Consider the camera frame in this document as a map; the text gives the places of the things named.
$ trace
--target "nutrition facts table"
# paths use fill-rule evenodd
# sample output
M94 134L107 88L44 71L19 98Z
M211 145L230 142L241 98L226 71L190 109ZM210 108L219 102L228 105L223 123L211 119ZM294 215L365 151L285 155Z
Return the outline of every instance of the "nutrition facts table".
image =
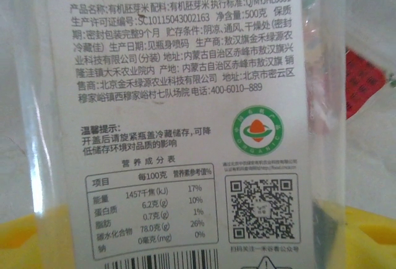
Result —
M85 183L95 260L218 242L212 164L105 173Z

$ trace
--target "yellow object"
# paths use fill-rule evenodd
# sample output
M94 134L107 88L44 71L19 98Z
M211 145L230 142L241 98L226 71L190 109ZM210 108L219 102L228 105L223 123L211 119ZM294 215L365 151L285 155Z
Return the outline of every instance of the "yellow object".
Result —
M335 209L325 208L329 215L337 218ZM63 268L73 268L67 209L64 207L50 213L44 221L45 225L53 225L54 233L41 239L43 253L62 260ZM396 269L396 220L348 207L346 226L341 231L346 239L345 269ZM54 239L58 239L56 244L46 243ZM334 246L344 247L342 239L338 235ZM42 269L38 243L33 215L0 224L0 268ZM332 268L332 260L329 262L328 267Z

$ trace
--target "green circular logo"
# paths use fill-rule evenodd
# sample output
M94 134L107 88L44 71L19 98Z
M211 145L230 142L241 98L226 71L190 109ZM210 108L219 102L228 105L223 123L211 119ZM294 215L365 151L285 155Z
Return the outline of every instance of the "green circular logo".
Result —
M282 120L268 107L248 107L235 118L233 137L242 152L253 156L268 155L282 142Z

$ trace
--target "white label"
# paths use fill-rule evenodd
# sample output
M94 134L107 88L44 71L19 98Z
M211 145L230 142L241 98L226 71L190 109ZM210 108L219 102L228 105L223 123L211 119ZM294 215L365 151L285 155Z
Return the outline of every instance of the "white label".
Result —
M48 2L77 268L313 268L301 0Z

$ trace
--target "plastic wrap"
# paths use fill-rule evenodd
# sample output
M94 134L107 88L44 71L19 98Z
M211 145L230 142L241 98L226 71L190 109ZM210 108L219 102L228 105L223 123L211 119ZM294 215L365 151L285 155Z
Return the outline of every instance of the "plastic wrap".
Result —
M13 2L45 268L343 268L345 0Z

